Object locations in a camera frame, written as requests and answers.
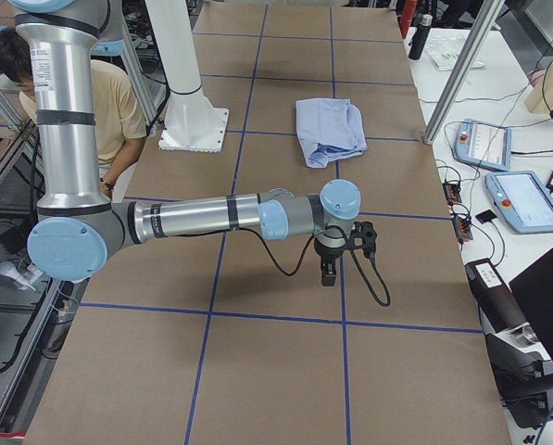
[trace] computer monitor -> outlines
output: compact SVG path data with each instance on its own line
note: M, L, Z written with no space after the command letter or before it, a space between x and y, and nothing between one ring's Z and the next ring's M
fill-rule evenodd
M553 361L553 248L516 276L509 286Z

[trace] folded towel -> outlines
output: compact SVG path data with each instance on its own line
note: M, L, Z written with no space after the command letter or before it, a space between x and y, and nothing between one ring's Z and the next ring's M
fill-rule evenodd
M367 149L360 110L349 99L297 100L296 135L307 166L313 168Z

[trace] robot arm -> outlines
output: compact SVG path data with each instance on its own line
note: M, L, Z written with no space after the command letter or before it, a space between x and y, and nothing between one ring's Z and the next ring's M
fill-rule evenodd
M100 270L121 248L153 237L251 226L260 226L266 239L316 236L326 286L333 284L335 260L345 249L374 254L373 243L365 242L369 237L374 242L372 227L360 247L349 246L348 238L356 235L351 232L360 192L344 180L333 180L318 195L304 197L276 191L112 207L99 191L90 51L103 33L111 34L111 41L121 33L120 1L10 2L18 9L17 31L31 50L36 123L44 153L46 193L37 205L40 222L28 240L31 259L41 270L57 279L78 281Z

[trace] person's hand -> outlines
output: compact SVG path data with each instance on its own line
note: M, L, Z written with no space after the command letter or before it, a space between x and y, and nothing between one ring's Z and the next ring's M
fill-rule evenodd
M99 189L101 190L101 193L103 193L106 197L111 199L111 196L113 195L113 184L108 184L101 179L101 182L99 183Z

